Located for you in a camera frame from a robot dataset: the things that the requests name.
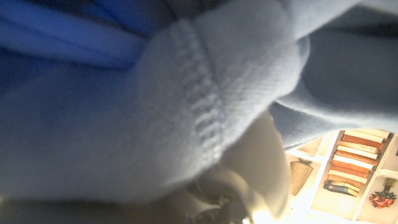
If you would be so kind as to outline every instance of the sweatshirt sleeve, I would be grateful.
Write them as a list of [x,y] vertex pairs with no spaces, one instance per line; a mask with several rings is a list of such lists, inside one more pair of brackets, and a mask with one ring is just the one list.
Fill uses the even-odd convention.
[[128,72],[53,63],[0,97],[0,195],[159,197],[218,162],[300,62],[286,8],[250,0],[176,22]]

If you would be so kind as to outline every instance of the book spine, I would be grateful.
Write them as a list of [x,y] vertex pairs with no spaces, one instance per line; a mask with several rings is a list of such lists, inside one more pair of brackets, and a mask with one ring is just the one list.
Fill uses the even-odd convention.
[[353,149],[358,149],[358,150],[362,150],[362,151],[365,151],[365,152],[370,152],[370,153],[373,153],[373,154],[378,154],[379,153],[379,150],[376,147],[365,146],[365,145],[362,145],[362,144],[356,144],[356,143],[352,143],[352,142],[338,141],[337,145],[346,146],[346,147],[350,147],[350,148],[353,148]]
[[365,163],[365,162],[358,161],[356,159],[351,159],[351,158],[347,158],[347,157],[339,156],[339,155],[334,155],[333,156],[333,160],[336,160],[336,161],[339,161],[339,162],[345,162],[345,163],[356,165],[356,166],[360,166],[360,167],[363,167],[363,168],[368,169],[368,170],[371,170],[374,167],[374,165],[372,165],[372,164],[368,164],[368,163]]
[[371,158],[371,159],[376,159],[377,158],[377,154],[373,154],[373,153],[370,153],[370,152],[365,152],[365,151],[362,151],[362,150],[359,150],[359,149],[353,149],[353,148],[346,147],[346,146],[337,146],[337,150],[350,152],[350,153],[357,154],[357,155],[364,156],[364,157],[368,157],[368,158]]
[[366,184],[366,182],[368,181],[368,180],[365,179],[365,178],[358,177],[358,176],[353,175],[353,174],[346,174],[346,173],[344,173],[344,172],[335,171],[335,170],[329,170],[329,173],[328,173],[328,174],[339,175],[340,177],[345,177],[345,178],[347,178],[347,179],[355,180],[355,181],[358,181],[358,182],[360,182],[360,183],[362,183],[362,184]]
[[346,134],[343,135],[341,140],[352,142],[352,143],[357,143],[357,144],[363,144],[365,146],[372,146],[372,147],[377,148],[378,150],[380,150],[383,147],[383,144],[381,144],[381,143],[374,142],[374,141],[369,141],[369,140],[366,140],[366,139],[357,138],[357,137],[354,137],[354,136],[349,136],[349,135],[346,135]]
[[332,181],[338,181],[338,182],[344,182],[347,184],[351,184],[354,187],[357,188],[361,188],[363,186],[363,183],[355,181],[355,180],[351,180],[351,179],[347,179],[338,175],[334,175],[334,174],[329,174],[327,177],[327,180],[332,180]]
[[357,154],[353,154],[353,153],[345,152],[345,151],[341,151],[341,150],[337,150],[336,151],[336,155],[344,156],[344,157],[351,158],[351,159],[356,159],[358,161],[365,162],[365,163],[368,163],[368,164],[372,164],[374,166],[377,166],[377,164],[378,164],[377,160],[375,160],[375,159],[371,159],[371,158],[368,158],[368,157],[360,156],[360,155],[357,155]]
[[362,177],[362,178],[365,178],[365,179],[368,178],[368,174],[366,174],[364,172],[357,171],[357,170],[353,170],[353,169],[350,169],[350,168],[346,168],[346,167],[332,165],[330,167],[330,170],[344,172],[346,174],[352,174],[352,175],[355,175],[357,177]]
[[353,165],[353,164],[340,162],[340,161],[332,161],[331,163],[333,165],[335,165],[335,166],[340,166],[340,167],[344,167],[344,168],[348,168],[348,169],[353,169],[353,170],[356,170],[358,172],[362,172],[362,173],[365,173],[365,174],[369,173],[369,169],[364,168],[364,167],[360,167],[360,166],[356,166],[356,165]]
[[388,136],[390,135],[389,132],[378,130],[378,129],[357,129],[355,131],[359,131],[359,132],[367,133],[367,134],[372,134],[374,136],[379,136],[379,137],[382,137],[384,139],[387,139]]
[[339,181],[333,181],[333,180],[325,180],[324,183],[325,185],[335,185],[335,186],[344,186],[348,187],[349,189],[353,189],[356,192],[359,192],[361,189],[359,187],[355,187],[349,183],[346,182],[339,182]]
[[361,138],[361,139],[367,139],[369,141],[374,141],[374,142],[378,142],[378,143],[382,143],[384,140],[384,138],[379,137],[379,136],[374,136],[372,134],[361,133],[359,131],[353,131],[353,130],[346,130],[346,131],[344,131],[344,134],[354,136],[357,138]]
[[352,195],[355,197],[358,196],[358,193],[356,191],[354,191],[348,187],[335,186],[335,185],[324,185],[323,188],[327,189],[331,192],[343,193],[343,194]]

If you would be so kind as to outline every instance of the bookshelf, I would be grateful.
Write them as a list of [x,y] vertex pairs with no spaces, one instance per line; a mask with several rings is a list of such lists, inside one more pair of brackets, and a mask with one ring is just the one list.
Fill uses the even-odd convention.
[[[374,208],[369,196],[383,190],[386,178],[398,180],[398,134],[393,134],[384,143],[379,164],[368,175],[357,197],[330,192],[323,189],[335,153],[337,140],[344,131],[336,131],[310,142],[308,145],[287,152],[287,162],[299,158],[312,161],[313,171],[300,192],[290,195],[291,223],[398,223],[398,201],[390,207]],[[398,194],[398,182],[390,189]]]

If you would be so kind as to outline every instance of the knit stitching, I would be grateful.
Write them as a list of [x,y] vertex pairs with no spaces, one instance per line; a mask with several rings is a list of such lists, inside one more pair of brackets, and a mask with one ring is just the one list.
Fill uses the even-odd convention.
[[210,62],[191,24],[181,20],[170,33],[177,50],[185,99],[195,119],[195,131],[203,150],[202,162],[206,167],[218,161],[222,154],[224,113],[219,90],[213,81]]

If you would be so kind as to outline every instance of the blue fabric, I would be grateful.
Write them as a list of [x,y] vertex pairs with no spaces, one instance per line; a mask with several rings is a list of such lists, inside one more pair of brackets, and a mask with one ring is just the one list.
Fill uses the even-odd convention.
[[266,109],[289,148],[398,131],[397,40],[318,30],[358,3],[341,2],[233,0],[170,26],[161,1],[87,9],[111,26],[0,0],[0,195],[160,197]]
[[0,1],[0,46],[30,55],[127,69],[146,40],[24,1]]

